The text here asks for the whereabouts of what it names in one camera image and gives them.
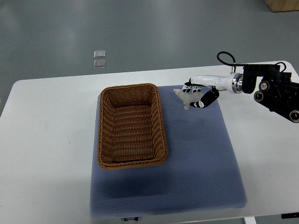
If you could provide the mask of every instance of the gray floor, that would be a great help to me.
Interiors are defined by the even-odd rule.
[[[272,13],[263,0],[0,0],[0,115],[21,79],[219,65],[222,50],[299,71],[298,40],[299,12]],[[93,68],[98,49],[106,68]]]

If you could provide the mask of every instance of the white table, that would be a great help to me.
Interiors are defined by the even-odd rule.
[[[292,81],[299,82],[293,67]],[[113,85],[177,85],[190,77],[226,76],[228,66],[21,80],[0,118],[0,223],[122,223],[92,220],[89,194],[97,98]],[[141,217],[139,223],[250,217],[299,211],[299,125],[253,94],[218,99],[240,167],[247,205]]]

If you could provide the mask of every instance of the white toy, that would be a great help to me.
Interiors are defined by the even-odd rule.
[[[203,93],[200,91],[196,92],[183,92],[180,89],[173,89],[176,95],[184,102],[184,109],[188,110],[190,107],[190,103],[200,101]]]

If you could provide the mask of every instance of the wicker basket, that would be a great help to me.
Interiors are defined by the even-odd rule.
[[[100,96],[98,164],[123,169],[163,163],[168,156],[158,88],[108,87]]]

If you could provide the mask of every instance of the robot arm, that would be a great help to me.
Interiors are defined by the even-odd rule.
[[[234,63],[229,64],[219,58],[220,54],[232,57]],[[235,58],[228,52],[222,51],[217,59],[225,65],[232,66],[232,72],[226,77],[221,76],[194,76],[185,83],[183,92],[200,91],[203,86],[211,87],[205,95],[190,106],[205,108],[219,97],[219,91],[231,93],[253,93],[256,87],[256,78],[263,77],[259,84],[259,91],[254,94],[254,100],[267,107],[271,112],[284,118],[299,123],[299,84],[291,82],[291,73],[284,72],[286,65],[283,62],[277,64],[236,64]],[[243,66],[243,74],[236,73],[236,66]]]
[[[219,91],[227,90],[231,93],[242,92],[242,74],[232,72],[229,76],[194,76],[182,88],[183,92],[200,91],[203,86],[211,87],[199,101],[190,103],[190,106],[205,108],[219,97]]]

